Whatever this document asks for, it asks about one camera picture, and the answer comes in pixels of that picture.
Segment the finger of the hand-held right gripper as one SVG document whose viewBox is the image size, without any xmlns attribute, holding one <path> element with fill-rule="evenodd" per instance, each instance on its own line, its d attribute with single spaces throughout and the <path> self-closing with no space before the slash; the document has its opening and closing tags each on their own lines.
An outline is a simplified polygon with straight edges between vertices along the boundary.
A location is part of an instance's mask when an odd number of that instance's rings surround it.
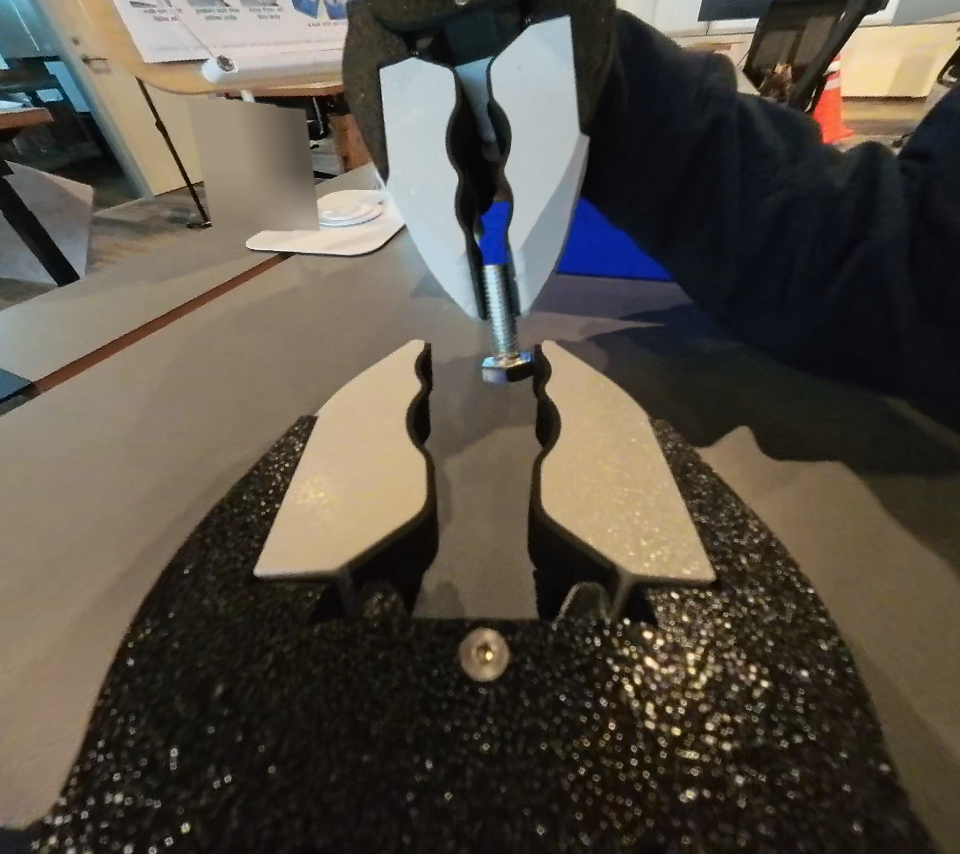
<svg viewBox="0 0 960 854">
<path fill-rule="evenodd" d="M 524 30 L 492 60 L 487 90 L 509 136 L 507 246 L 517 311 L 527 316 L 567 245 L 589 158 L 570 16 Z"/>
<path fill-rule="evenodd" d="M 425 266 L 462 312 L 478 320 L 476 269 L 461 222 L 461 175 L 451 147 L 461 101 L 451 68 L 381 68 L 388 193 Z"/>
</svg>

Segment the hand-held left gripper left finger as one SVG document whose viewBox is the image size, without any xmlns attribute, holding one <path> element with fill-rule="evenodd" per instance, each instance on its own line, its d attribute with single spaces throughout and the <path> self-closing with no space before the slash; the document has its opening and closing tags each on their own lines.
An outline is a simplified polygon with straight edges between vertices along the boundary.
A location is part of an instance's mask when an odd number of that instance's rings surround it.
<svg viewBox="0 0 960 854">
<path fill-rule="evenodd" d="M 432 386 L 431 346 L 411 340 L 322 406 L 255 577 L 332 583 L 342 599 L 386 583 L 417 598 L 439 547 Z"/>
</svg>

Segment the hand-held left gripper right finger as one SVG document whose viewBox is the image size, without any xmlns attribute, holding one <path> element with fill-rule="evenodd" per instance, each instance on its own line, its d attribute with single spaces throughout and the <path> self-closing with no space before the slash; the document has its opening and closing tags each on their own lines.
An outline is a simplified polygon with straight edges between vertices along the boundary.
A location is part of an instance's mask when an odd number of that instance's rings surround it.
<svg viewBox="0 0 960 854">
<path fill-rule="evenodd" d="M 534 352 L 527 547 L 537 599 L 580 584 L 609 599 L 706 587 L 716 572 L 652 422 L 620 386 L 557 342 Z"/>
</svg>

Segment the blue plastic bin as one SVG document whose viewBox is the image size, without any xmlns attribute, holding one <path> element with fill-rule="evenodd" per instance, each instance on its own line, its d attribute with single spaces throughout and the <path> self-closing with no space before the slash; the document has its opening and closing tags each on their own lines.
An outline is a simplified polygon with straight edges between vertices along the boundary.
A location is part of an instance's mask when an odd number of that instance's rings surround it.
<svg viewBox="0 0 960 854">
<path fill-rule="evenodd" d="M 506 230 L 510 205 L 496 202 L 481 218 L 479 249 L 484 264 L 508 260 Z M 672 277 L 623 231 L 614 227 L 588 200 L 574 211 L 557 271 L 563 275 L 671 283 Z"/>
</svg>

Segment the steel hex bolt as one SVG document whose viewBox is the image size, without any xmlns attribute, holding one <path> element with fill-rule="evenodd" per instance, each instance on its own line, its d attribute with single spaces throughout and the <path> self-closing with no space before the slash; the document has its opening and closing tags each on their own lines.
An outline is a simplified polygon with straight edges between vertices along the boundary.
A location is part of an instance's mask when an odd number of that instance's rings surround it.
<svg viewBox="0 0 960 854">
<path fill-rule="evenodd" d="M 517 331 L 519 309 L 513 276 L 513 254 L 509 245 L 505 245 L 499 262 L 482 265 L 481 292 L 489 326 L 490 352 L 481 362 L 481 374 L 492 386 L 527 380 L 534 370 L 534 357 L 522 351 Z"/>
</svg>

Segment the white poster stand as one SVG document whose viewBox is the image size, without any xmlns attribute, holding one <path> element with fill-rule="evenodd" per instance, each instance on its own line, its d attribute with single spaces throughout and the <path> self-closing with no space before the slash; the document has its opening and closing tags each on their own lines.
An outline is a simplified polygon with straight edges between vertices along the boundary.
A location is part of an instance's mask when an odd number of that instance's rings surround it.
<svg viewBox="0 0 960 854">
<path fill-rule="evenodd" d="M 209 57 L 200 72 L 240 99 L 190 109 L 212 225 L 246 236 L 254 252 L 352 258 L 382 248 L 404 220 L 374 166 L 319 185 L 306 112 L 258 103 L 254 86 L 279 66 L 261 56 Z"/>
</svg>

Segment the black tripod stand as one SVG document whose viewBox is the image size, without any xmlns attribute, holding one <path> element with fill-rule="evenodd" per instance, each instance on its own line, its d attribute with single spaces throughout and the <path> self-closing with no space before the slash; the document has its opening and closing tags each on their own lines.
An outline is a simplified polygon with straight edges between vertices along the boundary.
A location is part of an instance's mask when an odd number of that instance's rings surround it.
<svg viewBox="0 0 960 854">
<path fill-rule="evenodd" d="M 188 223 L 188 227 L 191 229 L 208 229 L 211 227 L 210 215 L 208 214 L 207 209 L 205 208 L 205 206 L 203 205 L 203 202 L 200 199 L 197 188 L 195 187 L 194 183 L 190 180 L 190 177 L 186 170 L 186 166 L 181 158 L 180 153 L 178 152 L 174 144 L 174 140 L 172 139 L 169 133 L 169 130 L 162 118 L 162 115 L 158 110 L 157 105 L 153 102 L 154 100 L 152 99 L 150 92 L 147 89 L 147 85 L 144 83 L 144 81 L 137 78 L 136 82 L 137 82 L 138 89 L 141 92 L 141 95 L 150 111 L 153 124 L 156 130 L 158 131 L 160 137 L 162 138 L 174 162 L 176 170 L 178 171 L 179 175 L 183 180 L 183 184 L 186 190 L 188 191 L 188 194 L 193 202 L 193 205 L 196 208 L 198 216 Z"/>
</svg>

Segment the orange traffic cone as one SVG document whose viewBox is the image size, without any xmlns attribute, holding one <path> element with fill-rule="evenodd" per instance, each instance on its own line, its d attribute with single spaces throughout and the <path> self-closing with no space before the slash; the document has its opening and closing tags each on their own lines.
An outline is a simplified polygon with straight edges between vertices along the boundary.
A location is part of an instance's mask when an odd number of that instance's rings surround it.
<svg viewBox="0 0 960 854">
<path fill-rule="evenodd" d="M 811 116 L 820 128 L 822 142 L 839 144 L 855 135 L 855 131 L 844 119 L 840 54 L 828 65 L 820 92 L 815 96 L 812 107 Z"/>
</svg>

